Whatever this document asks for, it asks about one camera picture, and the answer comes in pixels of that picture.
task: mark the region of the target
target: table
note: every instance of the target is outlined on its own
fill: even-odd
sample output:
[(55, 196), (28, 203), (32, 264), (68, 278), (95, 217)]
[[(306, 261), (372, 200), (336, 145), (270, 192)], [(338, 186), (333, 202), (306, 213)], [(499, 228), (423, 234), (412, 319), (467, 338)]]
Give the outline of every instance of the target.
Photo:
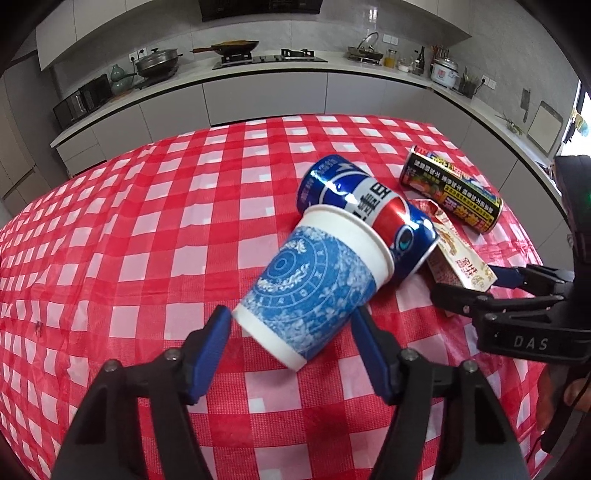
[[(34, 477), (49, 476), (107, 359), (150, 361), (202, 327), (215, 305), (237, 305), (298, 222), (298, 182), (316, 160), (339, 153), (396, 189), (413, 144), (487, 184), (433, 126), (302, 115), (146, 145), (27, 206), (0, 232), (0, 429)], [(489, 263), (540, 262), (509, 208), (489, 235), (456, 226)], [(542, 366), (479, 352), (467, 318), (433, 307), (432, 282), (421, 271), (397, 291), (386, 286), (371, 302), (376, 323), (431, 361), (474, 358), (527, 454), (538, 435)], [(148, 468), (161, 478), (149, 408), (139, 408)], [(207, 396), (190, 412), (220, 480), (366, 478), (392, 416), (373, 395), (348, 327), (295, 374), (234, 325)], [(443, 403), (434, 403), (425, 480), (442, 414)], [(532, 472), (544, 455), (536, 453)]]

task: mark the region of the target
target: backsplash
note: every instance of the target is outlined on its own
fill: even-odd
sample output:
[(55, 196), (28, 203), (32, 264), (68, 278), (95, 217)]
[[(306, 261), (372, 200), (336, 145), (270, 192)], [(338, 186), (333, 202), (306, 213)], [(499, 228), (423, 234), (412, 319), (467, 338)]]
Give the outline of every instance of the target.
[[(542, 100), (563, 118), (563, 132), (579, 86), (579, 78), (544, 27), (515, 0), (476, 0), (471, 38), (451, 47), (463, 73), (487, 75), (496, 89), (482, 86), (478, 98), (505, 114), (527, 132)], [(530, 112), (523, 123), (523, 89), (531, 90)], [(560, 145), (557, 142), (551, 153)]]
[(465, 34), (455, 27), (397, 0), (324, 0), (320, 15), (248, 15), (202, 23), (196, 0), (155, 0), (127, 12), (83, 40), (53, 67), (60, 96), (109, 73), (113, 64), (132, 71), (128, 53), (138, 48), (177, 48), (187, 64), (215, 53), (194, 55), (197, 47), (226, 40), (259, 40), (255, 50), (281, 48), (346, 51), (370, 32), (395, 35), (399, 45), (377, 48), (410, 56), (421, 45), (456, 43)]

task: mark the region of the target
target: wooden handle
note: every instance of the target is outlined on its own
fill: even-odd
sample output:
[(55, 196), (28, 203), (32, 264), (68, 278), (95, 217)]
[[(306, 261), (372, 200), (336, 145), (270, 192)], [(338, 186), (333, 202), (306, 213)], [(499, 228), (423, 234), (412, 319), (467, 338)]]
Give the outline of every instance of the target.
[(205, 48), (194, 48), (193, 53), (202, 53), (204, 51), (214, 51), (215, 48), (213, 47), (205, 47)]

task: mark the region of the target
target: screw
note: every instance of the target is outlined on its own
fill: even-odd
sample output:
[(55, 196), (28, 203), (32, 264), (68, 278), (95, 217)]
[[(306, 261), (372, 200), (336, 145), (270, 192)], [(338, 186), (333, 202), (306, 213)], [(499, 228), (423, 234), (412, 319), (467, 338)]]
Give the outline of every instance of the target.
[(408, 362), (415, 361), (418, 358), (418, 352), (414, 348), (405, 348), (402, 350), (402, 358)]
[(178, 348), (169, 348), (164, 352), (164, 358), (170, 362), (181, 358), (181, 350)]
[(105, 366), (103, 367), (105, 372), (114, 372), (118, 368), (119, 362), (117, 360), (109, 360), (107, 363), (105, 363)]
[(466, 360), (463, 363), (464, 366), (464, 370), (466, 370), (469, 373), (474, 373), (474, 372), (478, 372), (478, 364), (474, 361), (474, 360)]

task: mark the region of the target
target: soda can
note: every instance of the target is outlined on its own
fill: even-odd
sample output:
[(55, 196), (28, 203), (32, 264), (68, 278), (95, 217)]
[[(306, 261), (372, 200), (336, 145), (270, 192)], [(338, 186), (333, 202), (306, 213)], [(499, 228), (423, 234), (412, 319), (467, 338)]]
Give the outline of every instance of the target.
[(318, 161), (302, 179), (297, 209), (304, 213), (312, 205), (342, 208), (371, 226), (388, 245), (397, 284), (437, 246), (437, 232), (425, 213), (340, 155)]
[(402, 169), (403, 185), (435, 200), (480, 233), (490, 232), (503, 211), (503, 199), (453, 163), (414, 146)]

